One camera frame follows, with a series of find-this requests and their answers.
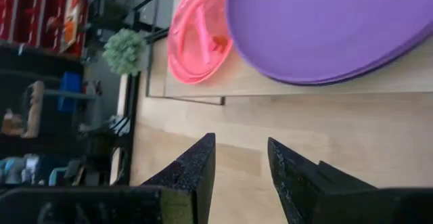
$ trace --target pink plate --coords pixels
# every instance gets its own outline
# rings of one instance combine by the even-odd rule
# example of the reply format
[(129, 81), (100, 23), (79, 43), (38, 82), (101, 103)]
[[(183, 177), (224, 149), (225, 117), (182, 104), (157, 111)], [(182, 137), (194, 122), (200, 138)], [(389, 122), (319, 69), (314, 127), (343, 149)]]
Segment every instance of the pink plate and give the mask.
[(228, 56), (233, 41), (225, 0), (181, 0), (168, 32), (168, 67), (181, 82), (210, 77)]

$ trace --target blue container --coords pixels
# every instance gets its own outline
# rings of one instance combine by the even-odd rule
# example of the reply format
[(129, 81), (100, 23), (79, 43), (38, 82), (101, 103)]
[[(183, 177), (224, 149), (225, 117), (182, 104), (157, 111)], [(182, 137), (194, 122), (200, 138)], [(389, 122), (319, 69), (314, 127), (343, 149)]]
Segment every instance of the blue container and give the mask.
[[(62, 82), (60, 83), (60, 91), (81, 93), (81, 75), (72, 72), (65, 72), (63, 74)], [(59, 96), (59, 112), (73, 112), (74, 107), (75, 99)]]

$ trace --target purple plate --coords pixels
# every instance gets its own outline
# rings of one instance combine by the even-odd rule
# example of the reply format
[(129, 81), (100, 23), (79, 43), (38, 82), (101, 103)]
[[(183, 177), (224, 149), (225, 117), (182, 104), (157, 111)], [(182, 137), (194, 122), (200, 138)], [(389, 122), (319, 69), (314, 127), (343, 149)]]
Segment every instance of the purple plate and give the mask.
[(227, 0), (226, 12), (246, 60), (287, 83), (359, 76), (433, 31), (433, 0)]

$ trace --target wooden table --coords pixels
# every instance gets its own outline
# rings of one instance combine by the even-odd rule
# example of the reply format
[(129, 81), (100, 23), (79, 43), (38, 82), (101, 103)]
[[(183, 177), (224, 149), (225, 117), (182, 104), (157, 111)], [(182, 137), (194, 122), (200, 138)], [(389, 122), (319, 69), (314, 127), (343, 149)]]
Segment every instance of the wooden table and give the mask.
[[(174, 0), (174, 7), (180, 0)], [(242, 95), (294, 95), (320, 93), (402, 93), (433, 90), (433, 38), (429, 38), (392, 64), (351, 81), (321, 87), (286, 85), (251, 67), (233, 47), (225, 63), (199, 85), (185, 85), (167, 70), (167, 39), (154, 44), (150, 95), (164, 97), (216, 97)]]

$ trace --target green plant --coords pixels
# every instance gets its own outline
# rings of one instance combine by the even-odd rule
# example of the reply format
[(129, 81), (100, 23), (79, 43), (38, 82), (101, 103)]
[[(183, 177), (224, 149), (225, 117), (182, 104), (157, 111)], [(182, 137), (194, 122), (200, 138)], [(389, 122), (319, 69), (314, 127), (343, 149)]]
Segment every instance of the green plant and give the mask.
[(112, 72), (135, 76), (139, 72), (138, 57), (144, 47), (145, 40), (141, 34), (123, 28), (108, 39), (102, 57)]

